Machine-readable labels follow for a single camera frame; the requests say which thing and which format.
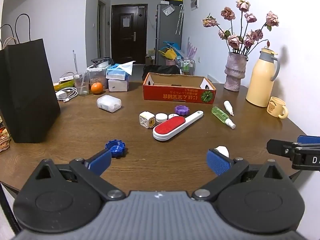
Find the orange fruit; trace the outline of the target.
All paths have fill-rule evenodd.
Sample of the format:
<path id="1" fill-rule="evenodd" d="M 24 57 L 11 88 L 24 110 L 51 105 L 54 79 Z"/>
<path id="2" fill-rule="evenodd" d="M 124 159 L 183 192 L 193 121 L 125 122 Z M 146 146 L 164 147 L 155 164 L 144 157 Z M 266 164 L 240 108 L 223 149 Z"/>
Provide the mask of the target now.
<path id="1" fill-rule="evenodd" d="M 103 84 L 100 82 L 95 82 L 91 85 L 91 92 L 93 94 L 101 94 L 104 91 Z"/>

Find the cream bear mug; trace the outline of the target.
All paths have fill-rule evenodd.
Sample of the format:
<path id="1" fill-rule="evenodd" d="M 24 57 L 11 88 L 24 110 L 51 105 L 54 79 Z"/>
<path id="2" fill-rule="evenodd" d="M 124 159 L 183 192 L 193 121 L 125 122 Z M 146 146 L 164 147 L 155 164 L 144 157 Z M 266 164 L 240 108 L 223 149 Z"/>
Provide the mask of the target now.
<path id="1" fill-rule="evenodd" d="M 278 97 L 270 97 L 267 113 L 275 118 L 286 119 L 289 115 L 289 110 L 286 103 Z"/>

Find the red white lint brush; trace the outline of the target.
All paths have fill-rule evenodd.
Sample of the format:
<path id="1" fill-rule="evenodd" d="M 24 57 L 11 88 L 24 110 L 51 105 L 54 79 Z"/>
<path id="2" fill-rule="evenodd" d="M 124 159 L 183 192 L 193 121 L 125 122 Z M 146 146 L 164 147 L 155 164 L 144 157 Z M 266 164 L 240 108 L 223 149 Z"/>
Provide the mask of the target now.
<path id="1" fill-rule="evenodd" d="M 157 141 L 168 141 L 178 135 L 178 133 L 183 131 L 185 128 L 201 119 L 203 115 L 203 111 L 196 111 L 186 118 L 183 116 L 172 117 L 153 129 L 153 138 Z"/>

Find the blue bottle cap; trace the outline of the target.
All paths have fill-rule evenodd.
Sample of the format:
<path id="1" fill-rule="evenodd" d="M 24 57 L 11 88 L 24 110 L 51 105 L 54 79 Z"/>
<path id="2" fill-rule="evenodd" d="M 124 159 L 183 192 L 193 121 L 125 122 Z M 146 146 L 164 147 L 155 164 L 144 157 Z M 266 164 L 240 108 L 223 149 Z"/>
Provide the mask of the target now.
<path id="1" fill-rule="evenodd" d="M 112 158 L 121 158 L 125 155 L 126 145 L 121 140 L 110 140 L 105 148 L 111 153 Z"/>

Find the white cube charger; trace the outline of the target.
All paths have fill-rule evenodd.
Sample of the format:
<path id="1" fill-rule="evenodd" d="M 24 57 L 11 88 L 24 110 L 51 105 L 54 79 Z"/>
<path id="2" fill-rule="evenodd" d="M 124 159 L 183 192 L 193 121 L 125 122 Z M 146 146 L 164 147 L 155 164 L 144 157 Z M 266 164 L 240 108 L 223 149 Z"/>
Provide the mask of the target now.
<path id="1" fill-rule="evenodd" d="M 148 111 L 144 111 L 139 115 L 139 123 L 146 129 L 154 128 L 156 124 L 155 115 Z"/>

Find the grey refrigerator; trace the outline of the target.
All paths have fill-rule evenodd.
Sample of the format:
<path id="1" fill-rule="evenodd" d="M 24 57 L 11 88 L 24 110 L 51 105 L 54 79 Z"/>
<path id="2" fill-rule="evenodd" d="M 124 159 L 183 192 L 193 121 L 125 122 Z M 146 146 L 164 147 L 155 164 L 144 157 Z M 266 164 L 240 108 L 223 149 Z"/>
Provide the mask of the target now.
<path id="1" fill-rule="evenodd" d="M 168 44 L 177 49 L 181 48 L 180 10 L 181 6 L 172 4 L 157 5 L 155 65 L 166 65 L 166 59 L 159 51 L 165 52 Z"/>

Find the purple bottle cap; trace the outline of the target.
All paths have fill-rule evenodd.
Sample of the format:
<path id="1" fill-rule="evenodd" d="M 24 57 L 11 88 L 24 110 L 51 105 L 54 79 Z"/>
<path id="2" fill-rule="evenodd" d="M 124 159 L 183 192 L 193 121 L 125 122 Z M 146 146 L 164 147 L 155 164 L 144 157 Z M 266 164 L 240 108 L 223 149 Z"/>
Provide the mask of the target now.
<path id="1" fill-rule="evenodd" d="M 175 107 L 175 113 L 180 116 L 187 116 L 190 113 L 190 109 L 185 105 L 177 105 Z"/>

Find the clear food container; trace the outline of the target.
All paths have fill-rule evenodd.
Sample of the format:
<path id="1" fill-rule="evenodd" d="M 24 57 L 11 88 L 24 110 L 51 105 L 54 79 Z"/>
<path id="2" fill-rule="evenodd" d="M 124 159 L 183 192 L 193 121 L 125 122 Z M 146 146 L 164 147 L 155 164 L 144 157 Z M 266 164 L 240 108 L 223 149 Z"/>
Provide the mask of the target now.
<path id="1" fill-rule="evenodd" d="M 91 65 L 87 68 L 89 83 L 93 85 L 94 83 L 101 83 L 103 85 L 103 89 L 108 88 L 108 81 L 106 78 L 107 67 L 94 67 Z"/>

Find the black paper bag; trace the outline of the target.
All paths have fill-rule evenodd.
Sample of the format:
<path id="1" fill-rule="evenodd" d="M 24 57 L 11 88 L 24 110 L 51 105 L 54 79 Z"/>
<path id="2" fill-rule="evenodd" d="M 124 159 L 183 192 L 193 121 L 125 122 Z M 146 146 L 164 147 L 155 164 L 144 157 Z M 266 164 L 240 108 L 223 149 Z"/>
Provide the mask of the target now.
<path id="1" fill-rule="evenodd" d="M 13 141 L 43 142 L 59 115 L 43 39 L 3 48 L 1 117 Z"/>

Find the white plastic cotton-swab box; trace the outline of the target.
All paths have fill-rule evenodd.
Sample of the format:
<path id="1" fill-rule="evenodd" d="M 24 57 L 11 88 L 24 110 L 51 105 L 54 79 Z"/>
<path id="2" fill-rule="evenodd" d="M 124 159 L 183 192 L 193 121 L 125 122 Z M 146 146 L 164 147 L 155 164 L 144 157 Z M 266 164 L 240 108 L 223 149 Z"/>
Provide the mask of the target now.
<path id="1" fill-rule="evenodd" d="M 114 113 L 122 106 L 121 100 L 114 96 L 104 95 L 97 99 L 97 107 L 110 113 Z"/>

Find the small white bottle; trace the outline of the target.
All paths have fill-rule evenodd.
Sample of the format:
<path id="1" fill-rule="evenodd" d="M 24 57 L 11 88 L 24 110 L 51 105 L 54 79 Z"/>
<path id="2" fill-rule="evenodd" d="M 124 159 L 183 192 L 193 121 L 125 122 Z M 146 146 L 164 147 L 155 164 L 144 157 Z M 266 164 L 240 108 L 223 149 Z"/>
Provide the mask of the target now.
<path id="1" fill-rule="evenodd" d="M 229 101 L 224 101 L 223 103 L 226 111 L 231 115 L 234 116 L 234 111 L 233 111 L 233 107 L 231 105 L 231 103 Z"/>

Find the pink textured vase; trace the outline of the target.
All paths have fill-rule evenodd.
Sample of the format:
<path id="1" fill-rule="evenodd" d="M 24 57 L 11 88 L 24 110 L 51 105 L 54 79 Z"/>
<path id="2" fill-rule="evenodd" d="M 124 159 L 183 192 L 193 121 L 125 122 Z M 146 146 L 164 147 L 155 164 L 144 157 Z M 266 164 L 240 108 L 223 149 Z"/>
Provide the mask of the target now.
<path id="1" fill-rule="evenodd" d="M 226 81 L 224 89 L 239 92 L 241 80 L 245 78 L 248 58 L 242 54 L 229 52 L 225 67 Z"/>

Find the clear drinking glass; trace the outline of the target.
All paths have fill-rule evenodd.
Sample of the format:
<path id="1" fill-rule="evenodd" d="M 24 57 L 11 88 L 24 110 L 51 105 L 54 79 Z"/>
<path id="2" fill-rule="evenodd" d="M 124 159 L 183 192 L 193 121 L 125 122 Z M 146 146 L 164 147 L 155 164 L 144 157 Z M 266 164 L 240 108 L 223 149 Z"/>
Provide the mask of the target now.
<path id="1" fill-rule="evenodd" d="M 73 80 L 78 95 L 85 96 L 89 94 L 89 78 L 87 73 L 76 74 L 73 76 Z"/>

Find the purple tissue pack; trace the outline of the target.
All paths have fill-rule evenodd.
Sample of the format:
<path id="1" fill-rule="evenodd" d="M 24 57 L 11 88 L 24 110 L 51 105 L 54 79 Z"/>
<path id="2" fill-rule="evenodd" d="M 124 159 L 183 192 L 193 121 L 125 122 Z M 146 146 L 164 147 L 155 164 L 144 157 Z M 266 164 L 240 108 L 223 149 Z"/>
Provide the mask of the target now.
<path id="1" fill-rule="evenodd" d="M 108 79 L 109 92 L 127 92 L 129 90 L 128 80 Z"/>

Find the green spray bottle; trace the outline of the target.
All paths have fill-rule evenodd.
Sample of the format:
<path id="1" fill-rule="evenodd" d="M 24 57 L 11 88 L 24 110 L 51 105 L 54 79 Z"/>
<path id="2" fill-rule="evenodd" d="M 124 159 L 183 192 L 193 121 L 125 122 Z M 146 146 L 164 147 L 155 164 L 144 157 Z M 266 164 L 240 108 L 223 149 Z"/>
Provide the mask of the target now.
<path id="1" fill-rule="evenodd" d="M 212 114 L 217 117 L 222 123 L 226 124 L 231 129 L 236 128 L 236 124 L 229 118 L 229 116 L 222 111 L 219 107 L 214 106 L 212 108 Z"/>

